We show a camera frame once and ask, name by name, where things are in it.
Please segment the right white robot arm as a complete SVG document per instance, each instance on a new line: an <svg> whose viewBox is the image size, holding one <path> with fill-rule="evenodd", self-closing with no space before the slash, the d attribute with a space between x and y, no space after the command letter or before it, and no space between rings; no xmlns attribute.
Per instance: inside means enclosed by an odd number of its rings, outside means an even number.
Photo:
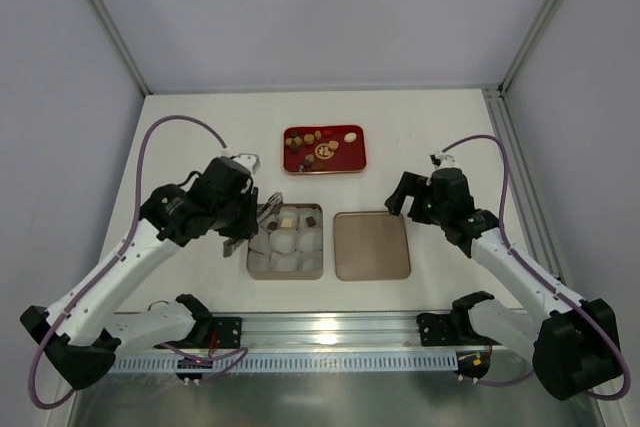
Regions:
<svg viewBox="0 0 640 427"><path fill-rule="evenodd" d="M460 169L439 168L429 177L404 172L385 202L389 213L399 215L407 198L413 200L412 221L439 227L524 309L513 312L486 292L469 294L452 304L460 337L483 337L507 347L531 365L558 400L629 378L613 309L601 299L585 300L508 243L499 218L476 208Z"/></svg>

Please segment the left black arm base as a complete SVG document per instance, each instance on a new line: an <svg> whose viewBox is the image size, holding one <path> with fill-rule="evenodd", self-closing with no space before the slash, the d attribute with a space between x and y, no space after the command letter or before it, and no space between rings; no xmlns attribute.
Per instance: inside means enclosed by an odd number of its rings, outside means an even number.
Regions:
<svg viewBox="0 0 640 427"><path fill-rule="evenodd" d="M195 320L194 326L182 339L168 344L178 349L236 349L241 344L242 318L212 314L209 309L191 294L175 298Z"/></svg>

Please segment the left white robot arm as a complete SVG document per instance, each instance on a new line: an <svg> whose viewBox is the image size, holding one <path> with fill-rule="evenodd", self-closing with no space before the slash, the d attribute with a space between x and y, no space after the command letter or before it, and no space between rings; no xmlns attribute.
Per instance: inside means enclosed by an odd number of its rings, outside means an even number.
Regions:
<svg viewBox="0 0 640 427"><path fill-rule="evenodd" d="M215 327L207 307L181 294L133 316L118 308L161 264L209 232L249 240L258 231L255 154L216 157L189 189L155 189L135 217L134 231L75 288L48 307L30 306L20 322L75 391L104 377L127 355L175 342L209 344Z"/></svg>

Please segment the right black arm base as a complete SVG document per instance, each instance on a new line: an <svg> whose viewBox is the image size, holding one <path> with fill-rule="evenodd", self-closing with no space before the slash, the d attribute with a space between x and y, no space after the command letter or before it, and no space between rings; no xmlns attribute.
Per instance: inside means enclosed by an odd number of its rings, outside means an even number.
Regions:
<svg viewBox="0 0 640 427"><path fill-rule="evenodd" d="M479 335L471 326L470 310L481 302L494 300L485 291L468 294L452 302L448 313L421 313L416 317L422 347L485 346L490 338Z"/></svg>

